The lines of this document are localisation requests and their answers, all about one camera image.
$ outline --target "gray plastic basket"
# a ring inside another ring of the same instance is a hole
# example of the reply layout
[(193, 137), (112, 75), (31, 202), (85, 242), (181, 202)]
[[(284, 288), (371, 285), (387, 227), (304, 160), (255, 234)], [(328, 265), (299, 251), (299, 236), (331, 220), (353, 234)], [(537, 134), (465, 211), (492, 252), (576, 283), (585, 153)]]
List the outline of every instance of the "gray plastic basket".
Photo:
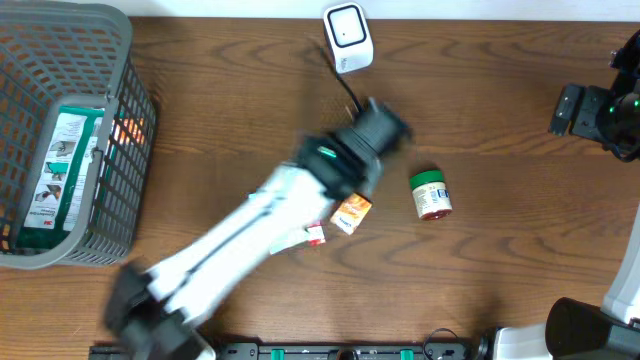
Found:
[[(0, 266), (101, 266), (131, 250), (156, 131), (131, 37), (110, 6), (0, 1)], [(60, 105), (105, 108), (80, 214), (53, 249), (17, 249)]]

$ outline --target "small bottle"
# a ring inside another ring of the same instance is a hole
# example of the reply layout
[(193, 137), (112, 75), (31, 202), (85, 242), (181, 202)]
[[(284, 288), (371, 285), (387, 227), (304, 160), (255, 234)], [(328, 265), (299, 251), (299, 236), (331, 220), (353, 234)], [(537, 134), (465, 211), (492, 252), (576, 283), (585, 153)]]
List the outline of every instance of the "small bottle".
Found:
[(453, 211), (440, 170), (419, 172), (409, 179), (409, 184), (421, 220), (441, 219)]

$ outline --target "white barcode scanner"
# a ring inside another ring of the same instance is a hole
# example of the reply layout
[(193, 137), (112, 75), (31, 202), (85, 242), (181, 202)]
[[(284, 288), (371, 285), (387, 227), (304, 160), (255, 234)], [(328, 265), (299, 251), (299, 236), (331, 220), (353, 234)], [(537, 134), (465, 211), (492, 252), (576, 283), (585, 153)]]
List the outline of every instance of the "white barcode scanner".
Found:
[(373, 41), (360, 5), (350, 2), (327, 9), (324, 28), (339, 74), (362, 69), (373, 62)]

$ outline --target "wooden table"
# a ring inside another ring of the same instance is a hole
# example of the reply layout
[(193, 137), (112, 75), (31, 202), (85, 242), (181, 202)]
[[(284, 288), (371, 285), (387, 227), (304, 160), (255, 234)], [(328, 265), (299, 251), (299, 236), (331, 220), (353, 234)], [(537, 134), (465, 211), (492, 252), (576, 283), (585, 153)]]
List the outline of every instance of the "wooden table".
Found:
[[(240, 204), (305, 133), (345, 126), (348, 97), (314, 50), (319, 20), (133, 19), (160, 104), (132, 258), (151, 265)], [(600, 304), (640, 199), (640, 166), (547, 126), (568, 82), (608, 86), (632, 24), (370, 21), (373, 65), (347, 81), (415, 131), (351, 237), (275, 256), (205, 326), (267, 342), (422, 340)], [(444, 171), (454, 212), (417, 219), (409, 169)], [(0, 270), (0, 358), (84, 359), (110, 339), (116, 268)]]

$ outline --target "green light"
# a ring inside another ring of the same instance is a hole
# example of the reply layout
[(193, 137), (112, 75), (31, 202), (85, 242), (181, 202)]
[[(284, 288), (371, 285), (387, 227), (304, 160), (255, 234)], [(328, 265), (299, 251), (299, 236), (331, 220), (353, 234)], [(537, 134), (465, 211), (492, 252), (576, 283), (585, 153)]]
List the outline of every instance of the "green light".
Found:
[(327, 148), (326, 148), (326, 147), (324, 147), (324, 146), (320, 146), (320, 147), (318, 148), (318, 151), (319, 151), (321, 154), (327, 155), (328, 157), (332, 157), (332, 158), (334, 158), (334, 159), (335, 159), (336, 157), (338, 157), (338, 156), (336, 155), (335, 151), (333, 151), (333, 150), (331, 150), (331, 149), (327, 149)]

